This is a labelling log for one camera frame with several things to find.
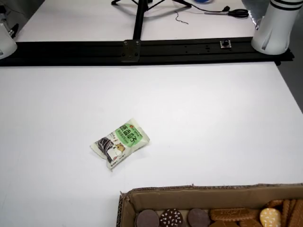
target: snack package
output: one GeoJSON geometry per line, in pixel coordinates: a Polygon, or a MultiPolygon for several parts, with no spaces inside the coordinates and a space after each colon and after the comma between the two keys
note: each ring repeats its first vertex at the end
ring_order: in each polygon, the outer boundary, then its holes
{"type": "Polygon", "coordinates": [[[94,142],[90,147],[102,158],[107,159],[107,167],[114,168],[137,149],[148,144],[150,138],[134,119],[130,119],[111,134],[94,142]]]}

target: white cylinder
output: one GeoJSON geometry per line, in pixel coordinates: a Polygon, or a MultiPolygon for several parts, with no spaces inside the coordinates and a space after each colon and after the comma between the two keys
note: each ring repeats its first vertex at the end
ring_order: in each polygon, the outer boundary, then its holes
{"type": "Polygon", "coordinates": [[[288,49],[290,33],[302,5],[303,0],[270,0],[259,29],[252,38],[252,47],[264,54],[284,53],[288,49]]]}
{"type": "Polygon", "coordinates": [[[17,49],[17,44],[10,37],[4,24],[0,24],[0,60],[10,56],[17,49]]]}

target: cardboard box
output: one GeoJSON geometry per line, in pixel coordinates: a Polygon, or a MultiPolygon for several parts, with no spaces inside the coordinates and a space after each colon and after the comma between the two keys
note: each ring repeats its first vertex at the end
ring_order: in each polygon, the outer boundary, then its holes
{"type": "Polygon", "coordinates": [[[137,214],[145,209],[161,214],[166,209],[176,208],[182,213],[183,219],[187,219],[188,211],[192,208],[260,209],[276,199],[303,199],[303,184],[138,188],[121,194],[116,226],[134,227],[137,214]]]}

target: black tripod stand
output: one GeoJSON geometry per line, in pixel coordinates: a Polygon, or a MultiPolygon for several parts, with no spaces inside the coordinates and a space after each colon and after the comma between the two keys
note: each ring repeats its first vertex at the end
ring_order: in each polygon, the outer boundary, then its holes
{"type": "MultiPolygon", "coordinates": [[[[117,2],[120,0],[114,0],[112,1],[112,5],[117,5],[117,2]]],[[[143,25],[143,18],[144,18],[144,13],[155,6],[159,5],[160,3],[164,2],[165,0],[161,0],[158,3],[154,4],[151,7],[148,7],[148,3],[151,3],[152,0],[139,0],[137,3],[136,1],[132,0],[136,5],[138,5],[138,10],[137,10],[137,16],[136,16],[136,23],[134,25],[134,35],[133,35],[133,40],[140,40],[141,38],[141,32],[142,32],[142,25],[143,25]]],[[[184,0],[172,0],[177,3],[185,5],[187,8],[191,8],[191,4],[184,1],[184,0]]]]}

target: floor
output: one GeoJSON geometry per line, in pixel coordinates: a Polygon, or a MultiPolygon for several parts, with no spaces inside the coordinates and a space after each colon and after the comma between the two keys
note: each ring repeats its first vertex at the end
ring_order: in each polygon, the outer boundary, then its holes
{"type": "MultiPolygon", "coordinates": [[[[8,4],[8,2],[15,3],[11,7],[17,7],[18,11],[22,12],[22,4],[18,4],[18,0],[7,1],[1,0],[8,4]]],[[[27,2],[32,2],[32,4],[27,4],[27,8],[24,9],[23,13],[12,12],[9,18],[9,22],[17,21],[21,25],[25,24],[31,17],[31,14],[38,8],[38,6],[44,0],[27,0],[27,2]]],[[[244,5],[248,10],[251,11],[252,18],[258,20],[261,18],[267,9],[269,0],[242,0],[244,5]]],[[[290,91],[292,92],[297,104],[299,105],[301,111],[303,112],[303,12],[299,13],[298,19],[293,27],[290,49],[295,55],[295,59],[292,62],[283,62],[278,68],[288,85],[290,91]]]]}

